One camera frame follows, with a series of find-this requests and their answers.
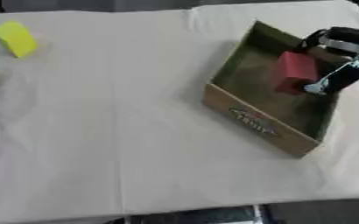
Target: gray floor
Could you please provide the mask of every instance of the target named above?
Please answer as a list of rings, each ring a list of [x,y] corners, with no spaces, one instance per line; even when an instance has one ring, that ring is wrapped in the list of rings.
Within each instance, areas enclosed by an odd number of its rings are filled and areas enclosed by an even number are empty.
[[[280,0],[3,0],[7,11],[155,11],[202,4],[242,4]],[[359,200],[270,205],[285,224],[359,224]]]

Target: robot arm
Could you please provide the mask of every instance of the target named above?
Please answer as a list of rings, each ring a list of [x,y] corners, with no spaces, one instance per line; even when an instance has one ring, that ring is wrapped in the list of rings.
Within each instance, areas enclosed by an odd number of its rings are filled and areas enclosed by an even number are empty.
[[[306,53],[316,46],[324,46],[328,52],[350,57],[351,61],[317,82],[305,85],[302,91],[317,95],[333,94],[359,80],[359,30],[345,27],[318,30],[303,39],[293,51]]]

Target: white paper sheet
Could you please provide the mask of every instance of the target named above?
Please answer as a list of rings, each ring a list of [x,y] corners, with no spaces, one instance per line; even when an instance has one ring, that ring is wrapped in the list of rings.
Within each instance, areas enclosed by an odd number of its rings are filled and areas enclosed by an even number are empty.
[[[349,2],[139,13],[1,14],[39,38],[0,46],[0,222],[359,197],[359,83],[298,160],[201,105],[255,19],[300,37],[359,28]]]

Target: red block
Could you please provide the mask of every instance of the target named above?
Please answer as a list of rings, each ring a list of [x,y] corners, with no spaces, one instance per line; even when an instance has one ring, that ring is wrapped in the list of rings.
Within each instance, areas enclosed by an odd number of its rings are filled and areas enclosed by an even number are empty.
[[[294,87],[298,81],[316,82],[318,78],[315,60],[305,54],[284,52],[272,68],[271,82],[275,91],[299,95]]]

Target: block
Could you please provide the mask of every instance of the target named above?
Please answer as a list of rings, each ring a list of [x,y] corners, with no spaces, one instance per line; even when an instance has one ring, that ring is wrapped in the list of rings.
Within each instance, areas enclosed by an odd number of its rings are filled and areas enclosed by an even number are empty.
[[[17,21],[0,24],[0,41],[17,57],[22,58],[37,48],[27,28]]]
[[[305,54],[284,52],[273,65],[271,84],[275,91],[299,95],[299,83],[313,83],[318,80],[315,60]]]

